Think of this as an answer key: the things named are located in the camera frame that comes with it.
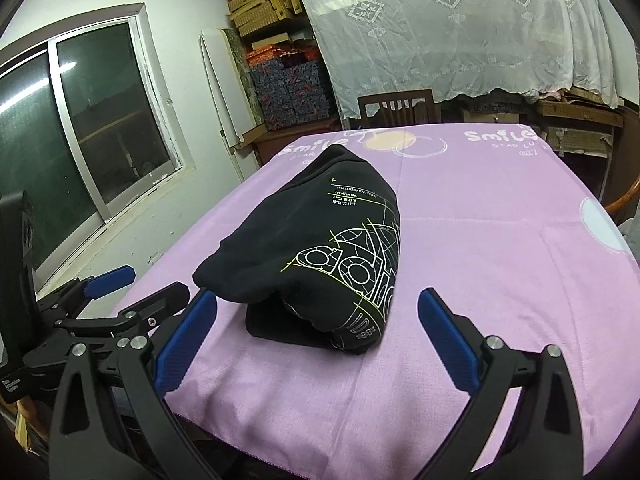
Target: chair backrest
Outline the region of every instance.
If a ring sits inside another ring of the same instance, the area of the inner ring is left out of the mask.
[[[415,113],[415,101],[424,100],[426,113],[424,117],[418,117]],[[411,126],[412,124],[440,123],[439,109],[433,103],[433,92],[430,89],[409,90],[405,92],[389,92],[386,94],[363,95],[358,97],[361,124],[369,128],[367,117],[367,105],[379,105],[381,126]]]

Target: wooden shelf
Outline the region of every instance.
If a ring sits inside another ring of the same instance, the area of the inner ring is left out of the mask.
[[[311,134],[323,134],[325,132],[338,132],[341,129],[340,119],[337,114],[328,119],[314,121],[312,123],[296,124],[289,128],[271,130],[254,140],[256,144],[267,142],[268,140],[281,139],[283,137],[304,136]]]

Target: glass pane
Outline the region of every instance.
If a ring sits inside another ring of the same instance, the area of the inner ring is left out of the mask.
[[[96,212],[60,124],[42,54],[0,77],[0,193],[33,202],[35,267]]]
[[[169,160],[142,85],[129,25],[61,41],[58,59],[80,149],[109,203]]]

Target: orange packaging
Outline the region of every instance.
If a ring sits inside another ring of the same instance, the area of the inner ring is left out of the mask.
[[[322,59],[320,49],[316,46],[307,46],[302,51],[305,53],[307,61],[320,61]]]
[[[254,67],[270,59],[286,56],[287,54],[291,54],[292,52],[296,52],[296,50],[293,48],[281,47],[281,46],[270,44],[270,45],[262,46],[252,52],[249,52],[246,55],[246,60],[249,63],[249,66]]]

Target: pink tablecloth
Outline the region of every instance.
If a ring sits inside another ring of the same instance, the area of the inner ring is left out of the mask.
[[[351,356],[252,338],[244,307],[219,301],[218,320],[167,397],[172,409],[312,480],[410,480],[468,399],[418,322],[418,294],[433,286],[512,348],[561,347],[591,470],[640,397],[639,269],[594,197],[526,126],[303,137],[204,215],[118,309],[174,281],[194,291],[191,274],[220,240],[331,142],[366,158],[398,194],[400,266],[382,344]],[[478,465],[497,452],[515,400]]]

